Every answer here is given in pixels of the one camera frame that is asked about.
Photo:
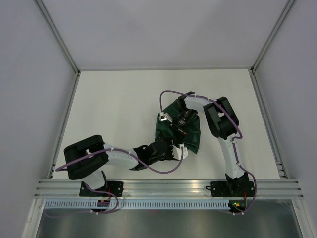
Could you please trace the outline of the dark green cloth napkin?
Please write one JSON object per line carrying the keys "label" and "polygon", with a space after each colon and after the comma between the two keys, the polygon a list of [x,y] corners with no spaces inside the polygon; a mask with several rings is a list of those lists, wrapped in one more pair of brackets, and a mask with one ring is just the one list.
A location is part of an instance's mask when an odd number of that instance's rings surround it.
{"label": "dark green cloth napkin", "polygon": [[[189,124],[187,128],[188,135],[184,145],[196,154],[199,149],[201,137],[198,112],[185,106],[185,96],[179,96],[173,103],[164,108],[163,112],[168,113],[172,117],[172,123],[185,122]],[[173,142],[169,123],[169,121],[160,122],[157,116],[155,140],[164,140],[170,144],[177,145]]]}

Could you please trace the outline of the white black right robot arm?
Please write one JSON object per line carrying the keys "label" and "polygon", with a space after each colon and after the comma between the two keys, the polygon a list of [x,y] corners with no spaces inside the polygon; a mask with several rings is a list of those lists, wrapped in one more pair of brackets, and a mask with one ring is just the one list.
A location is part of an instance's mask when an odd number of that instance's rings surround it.
{"label": "white black right robot arm", "polygon": [[180,95],[174,102],[180,114],[173,120],[173,126],[184,130],[191,123],[191,119],[201,112],[206,117],[211,134],[220,143],[226,165],[226,181],[211,182],[206,187],[212,197],[255,196],[255,182],[250,181],[251,173],[243,168],[242,160],[239,159],[237,140],[243,136],[229,100],[226,97],[211,100],[189,92]]}

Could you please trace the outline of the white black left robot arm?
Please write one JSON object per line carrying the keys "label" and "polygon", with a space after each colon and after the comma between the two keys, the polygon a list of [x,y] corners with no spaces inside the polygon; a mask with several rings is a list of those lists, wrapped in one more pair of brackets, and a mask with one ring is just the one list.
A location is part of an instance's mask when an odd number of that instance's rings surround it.
{"label": "white black left robot arm", "polygon": [[104,165],[118,166],[131,171],[149,169],[158,174],[168,174],[176,170],[158,171],[151,167],[158,161],[177,160],[186,157],[183,144],[175,146],[169,141],[159,140],[150,145],[133,149],[122,149],[105,143],[100,135],[94,135],[64,149],[66,164],[57,168],[66,170],[70,180],[80,180],[96,196],[104,196],[108,191]]}

